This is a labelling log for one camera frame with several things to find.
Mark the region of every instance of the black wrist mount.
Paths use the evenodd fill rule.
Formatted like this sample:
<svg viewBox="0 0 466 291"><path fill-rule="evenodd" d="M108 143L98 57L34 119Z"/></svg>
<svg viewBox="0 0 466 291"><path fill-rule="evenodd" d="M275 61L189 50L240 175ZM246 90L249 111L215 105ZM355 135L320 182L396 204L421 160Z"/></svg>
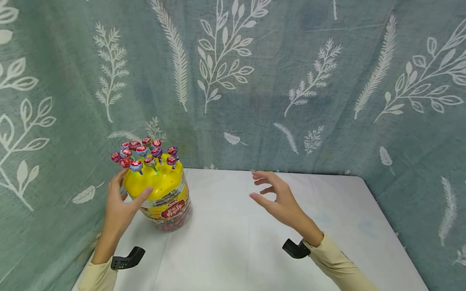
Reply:
<svg viewBox="0 0 466 291"><path fill-rule="evenodd" d="M141 261L145 254L145 250L140 247L134 247L131 253L127 257L113 257L110 268L112 270L123 270L129 269Z"/></svg>

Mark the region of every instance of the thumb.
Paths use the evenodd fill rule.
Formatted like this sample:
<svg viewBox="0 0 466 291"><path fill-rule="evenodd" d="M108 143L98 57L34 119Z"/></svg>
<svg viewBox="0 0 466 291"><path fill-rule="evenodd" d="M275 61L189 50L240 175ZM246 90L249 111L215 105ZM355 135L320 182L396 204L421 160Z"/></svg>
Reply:
<svg viewBox="0 0 466 291"><path fill-rule="evenodd" d="M131 202L131 204L133 204L136 209L139 209L139 207L141 207L144 201L146 201L147 198L149 198L149 196L152 193L152 190L154 190L153 187L147 187L141 192L141 194L139 194L138 197L136 197L136 199L134 199L133 202Z"/></svg>
<svg viewBox="0 0 466 291"><path fill-rule="evenodd" d="M249 194L249 197L251 197L254 201L256 201L257 204L262 206L267 211L270 208L270 206L273 204L272 201L266 199L264 196L257 194L257 193L251 193Z"/></svg>

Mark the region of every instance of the right hand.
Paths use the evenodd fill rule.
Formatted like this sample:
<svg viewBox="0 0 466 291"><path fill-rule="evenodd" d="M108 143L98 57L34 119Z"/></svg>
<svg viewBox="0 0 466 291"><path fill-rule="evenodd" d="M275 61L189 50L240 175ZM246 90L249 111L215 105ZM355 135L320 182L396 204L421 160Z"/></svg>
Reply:
<svg viewBox="0 0 466 291"><path fill-rule="evenodd" d="M253 179L255 185L270 184L271 186L262 190L260 194L251 193L249 196L278 221L294 228L308 243L318 246L323 239L323 233L302 211L288 184L273 172L253 172ZM276 193L276 200L270 201L262 196L266 193Z"/></svg>

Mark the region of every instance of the white tablecloth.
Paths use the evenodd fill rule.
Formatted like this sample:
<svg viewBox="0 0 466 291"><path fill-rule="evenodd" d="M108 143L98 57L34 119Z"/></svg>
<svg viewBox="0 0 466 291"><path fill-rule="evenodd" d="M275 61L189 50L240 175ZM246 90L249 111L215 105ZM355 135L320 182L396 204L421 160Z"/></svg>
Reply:
<svg viewBox="0 0 466 291"><path fill-rule="evenodd" d="M118 272L115 291L338 290L310 258L292 259L281 249L287 238L298 243L301 237L248 196L265 188L253 184L250 172L185 172L191 220L161 233L138 212L116 255L125 257L134 246L146 253L138 266ZM361 178L278 175L380 290L427 290Z"/></svg>

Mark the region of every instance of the black tracker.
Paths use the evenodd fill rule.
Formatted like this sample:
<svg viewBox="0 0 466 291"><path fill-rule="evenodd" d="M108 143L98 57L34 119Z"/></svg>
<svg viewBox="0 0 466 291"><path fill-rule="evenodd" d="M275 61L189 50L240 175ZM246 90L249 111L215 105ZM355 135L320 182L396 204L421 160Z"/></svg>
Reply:
<svg viewBox="0 0 466 291"><path fill-rule="evenodd" d="M295 259L302 259L309 256L311 253L311 251L304 245L302 240L299 245L296 245L291 239L287 239L281 248Z"/></svg>
<svg viewBox="0 0 466 291"><path fill-rule="evenodd" d="M110 266L112 270L123 270L129 269L141 261L145 254L145 250L140 247L134 247L131 253L127 257L113 257L112 265Z"/></svg>

